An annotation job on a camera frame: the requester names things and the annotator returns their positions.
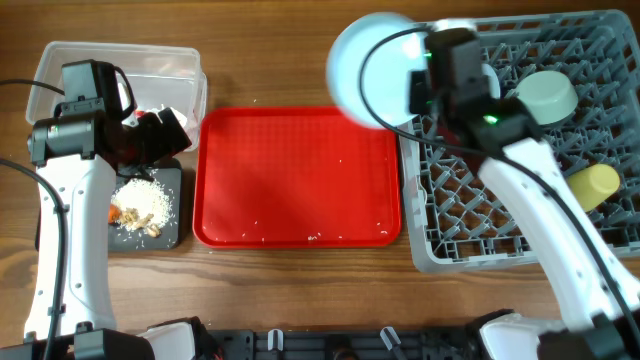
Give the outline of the light blue plate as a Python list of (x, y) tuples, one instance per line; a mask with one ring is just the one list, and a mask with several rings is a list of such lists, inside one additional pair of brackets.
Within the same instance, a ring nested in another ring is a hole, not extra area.
[(412, 33), (381, 47), (376, 44), (414, 26), (403, 15), (374, 13), (354, 21), (334, 41), (326, 81), (334, 103), (351, 122), (371, 129), (381, 127), (361, 100), (360, 83), (370, 107), (388, 124), (400, 126), (413, 118), (409, 86), (411, 73), (426, 68), (425, 35)]

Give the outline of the orange carrot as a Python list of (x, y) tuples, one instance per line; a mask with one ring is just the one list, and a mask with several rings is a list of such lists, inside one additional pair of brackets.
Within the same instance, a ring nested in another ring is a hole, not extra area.
[(111, 204), (108, 212), (108, 223), (114, 224), (119, 220), (120, 217), (121, 217), (121, 210), (119, 209), (119, 207), (114, 204)]

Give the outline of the white tissue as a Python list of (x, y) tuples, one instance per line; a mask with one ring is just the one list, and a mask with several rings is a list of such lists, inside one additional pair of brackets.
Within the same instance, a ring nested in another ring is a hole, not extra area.
[[(162, 104), (159, 108), (148, 109), (148, 112), (159, 114), (162, 110), (165, 110), (165, 109), (166, 109), (166, 106), (164, 104)], [(172, 112), (174, 117), (178, 120), (178, 122), (181, 125), (181, 127), (185, 128), (186, 125), (188, 124), (188, 118), (184, 114), (182, 114), (180, 111), (176, 110), (173, 107), (169, 107), (169, 110)]]

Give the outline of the clear plastic bin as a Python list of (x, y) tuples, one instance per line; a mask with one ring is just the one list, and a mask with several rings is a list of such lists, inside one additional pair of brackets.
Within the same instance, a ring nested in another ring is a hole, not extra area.
[(137, 109), (145, 112), (162, 104), (188, 118), (184, 128), (194, 151), (206, 112), (207, 78), (194, 48), (159, 45), (66, 42), (49, 43), (42, 54), (34, 79), (61, 89), (62, 66), (93, 59), (120, 67), (133, 89)]

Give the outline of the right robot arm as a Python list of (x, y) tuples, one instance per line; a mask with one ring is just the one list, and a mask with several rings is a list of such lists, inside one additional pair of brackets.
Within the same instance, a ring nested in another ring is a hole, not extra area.
[(561, 320), (501, 315), (480, 328), (492, 359), (636, 359), (639, 281), (613, 255), (557, 165), (542, 128), (574, 111), (568, 78), (543, 71), (496, 99), (482, 70), (431, 69), (441, 128), (511, 214), (549, 279)]

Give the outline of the red plastic tray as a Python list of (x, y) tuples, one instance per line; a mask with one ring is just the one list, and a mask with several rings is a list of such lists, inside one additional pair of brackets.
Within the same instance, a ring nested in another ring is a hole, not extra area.
[(195, 237), (214, 249), (383, 247), (402, 227), (397, 140), (336, 107), (227, 107), (202, 121)]

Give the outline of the yellow plastic cup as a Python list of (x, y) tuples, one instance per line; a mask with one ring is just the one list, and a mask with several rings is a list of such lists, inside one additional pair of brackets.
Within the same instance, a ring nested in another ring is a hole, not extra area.
[(567, 183), (581, 208), (589, 212), (607, 200), (620, 187), (617, 171), (606, 164), (595, 164), (567, 178)]

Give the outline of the grey dishwasher rack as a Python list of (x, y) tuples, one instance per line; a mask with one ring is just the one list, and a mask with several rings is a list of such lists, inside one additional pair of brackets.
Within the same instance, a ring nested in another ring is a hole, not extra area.
[[(482, 18), (481, 56), (505, 96), (526, 77), (558, 71), (578, 104), (545, 129), (564, 175), (613, 167), (618, 191), (589, 214), (612, 252), (639, 253), (639, 45), (621, 11)], [(429, 146), (435, 122), (416, 118), (402, 140), (403, 197), (411, 256), (425, 273), (504, 269), (535, 255), (497, 198), (465, 162)]]

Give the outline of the black waste tray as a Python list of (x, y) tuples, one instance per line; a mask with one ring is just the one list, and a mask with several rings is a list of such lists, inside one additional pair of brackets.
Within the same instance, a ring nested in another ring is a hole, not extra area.
[[(151, 165), (113, 169), (104, 159), (83, 160), (78, 155), (57, 158), (38, 170), (62, 197), (67, 255), (97, 258), (107, 252), (169, 250), (181, 240), (182, 167), (175, 159)], [(157, 180), (176, 192), (177, 225), (158, 238), (128, 233), (108, 223), (111, 196), (130, 180)]]

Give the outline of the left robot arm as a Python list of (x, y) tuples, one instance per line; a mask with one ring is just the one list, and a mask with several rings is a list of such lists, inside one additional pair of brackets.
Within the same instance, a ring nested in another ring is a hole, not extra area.
[(108, 211), (121, 165), (153, 163), (191, 144), (170, 109), (137, 126), (94, 110), (36, 122), (29, 139), (39, 187), (36, 294), (24, 341), (4, 359), (196, 359), (197, 328), (174, 320), (140, 335), (117, 331), (108, 285)]

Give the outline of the rice and food scraps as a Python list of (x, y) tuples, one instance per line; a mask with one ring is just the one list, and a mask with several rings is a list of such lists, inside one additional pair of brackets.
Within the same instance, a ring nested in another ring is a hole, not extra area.
[(114, 191), (111, 204), (119, 207), (121, 217), (110, 225), (128, 233), (158, 238), (177, 225), (176, 192), (157, 180), (130, 180)]

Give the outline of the mint green bowl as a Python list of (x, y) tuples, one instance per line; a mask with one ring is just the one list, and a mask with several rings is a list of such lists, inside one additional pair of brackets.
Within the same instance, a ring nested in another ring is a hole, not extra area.
[(516, 87), (516, 95), (540, 126), (569, 117), (579, 102), (570, 79), (558, 71), (540, 71), (527, 76)]

